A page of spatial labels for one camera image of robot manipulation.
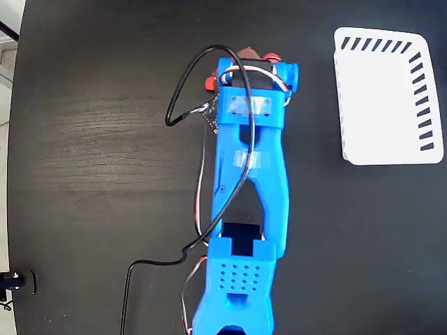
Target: blue bracket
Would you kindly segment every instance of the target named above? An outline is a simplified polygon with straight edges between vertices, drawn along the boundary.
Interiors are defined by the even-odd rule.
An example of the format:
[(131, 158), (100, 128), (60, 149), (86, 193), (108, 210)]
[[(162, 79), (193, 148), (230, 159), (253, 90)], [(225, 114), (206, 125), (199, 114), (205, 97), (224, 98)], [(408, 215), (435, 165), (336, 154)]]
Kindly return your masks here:
[[(231, 66), (219, 61), (219, 76)], [(276, 74), (298, 88), (298, 65), (279, 62)], [(226, 75), (231, 82), (230, 74)], [(240, 140), (241, 127), (249, 124), (247, 95), (243, 87), (220, 83), (214, 172), (213, 218), (228, 201), (238, 183), (248, 146)], [(288, 223), (288, 182), (281, 147), (284, 103), (289, 93), (274, 88), (252, 89), (252, 109), (259, 140), (248, 174), (256, 186), (264, 211), (263, 240), (253, 241), (253, 255), (233, 255), (230, 237), (222, 237), (222, 221), (215, 227), (208, 248), (205, 294), (193, 319), (194, 335), (215, 335), (222, 330), (246, 335), (270, 335), (274, 320), (270, 291), (277, 259), (284, 255)]]

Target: white basket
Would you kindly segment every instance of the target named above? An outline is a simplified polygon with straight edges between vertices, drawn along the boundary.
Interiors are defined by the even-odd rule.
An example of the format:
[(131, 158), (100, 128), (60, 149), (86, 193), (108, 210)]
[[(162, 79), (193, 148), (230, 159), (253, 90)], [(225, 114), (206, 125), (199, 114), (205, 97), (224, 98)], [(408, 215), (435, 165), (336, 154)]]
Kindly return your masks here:
[(334, 39), (344, 159), (355, 165), (439, 163), (444, 144), (425, 39), (347, 27)]

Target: black table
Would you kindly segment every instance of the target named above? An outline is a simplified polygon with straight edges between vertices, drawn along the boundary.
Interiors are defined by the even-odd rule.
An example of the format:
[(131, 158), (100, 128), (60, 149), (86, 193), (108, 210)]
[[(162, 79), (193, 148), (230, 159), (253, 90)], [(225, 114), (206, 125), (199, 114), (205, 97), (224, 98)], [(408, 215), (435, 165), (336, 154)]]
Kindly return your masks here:
[[(423, 35), (445, 128), (446, 11), (441, 0), (28, 1), (11, 110), (8, 232), (11, 267), (34, 270), (38, 293), (15, 295), (18, 334), (118, 334), (129, 263), (175, 259), (194, 238), (202, 120), (166, 128), (163, 118), (190, 58), (213, 43), (301, 66), (283, 135), (291, 210), (272, 291), (275, 334), (445, 334), (446, 160), (343, 161), (332, 53), (340, 26)], [(178, 110), (208, 97), (203, 80), (218, 56), (193, 73)], [(253, 193), (243, 190), (228, 220), (260, 220)], [(129, 334), (182, 333), (179, 287), (204, 252), (136, 271)], [(187, 292), (191, 315), (203, 277)]]

